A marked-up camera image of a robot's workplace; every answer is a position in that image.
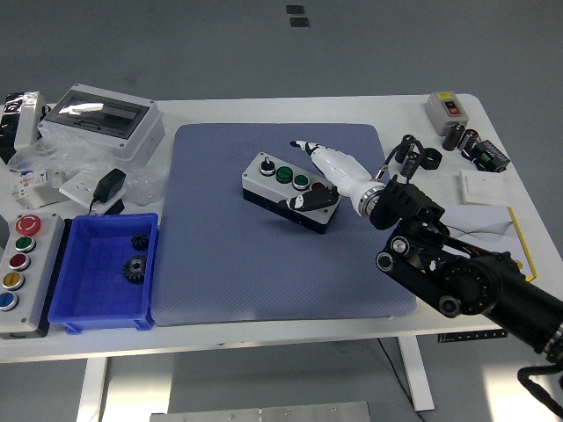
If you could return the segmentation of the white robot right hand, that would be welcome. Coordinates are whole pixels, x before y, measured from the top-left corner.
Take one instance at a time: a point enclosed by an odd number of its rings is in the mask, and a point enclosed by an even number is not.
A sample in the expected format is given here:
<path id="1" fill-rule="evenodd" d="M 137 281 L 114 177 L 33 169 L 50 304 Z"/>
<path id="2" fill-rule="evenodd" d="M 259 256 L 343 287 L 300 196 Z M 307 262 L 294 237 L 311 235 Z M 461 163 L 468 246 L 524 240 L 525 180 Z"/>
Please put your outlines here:
<path id="1" fill-rule="evenodd" d="M 351 200 L 358 215 L 369 217 L 384 185 L 373 180 L 353 156 L 313 142 L 292 141 L 290 145 L 304 150 L 333 186 L 281 200 L 279 208 L 307 212 L 334 205 L 340 196 L 344 196 Z"/>

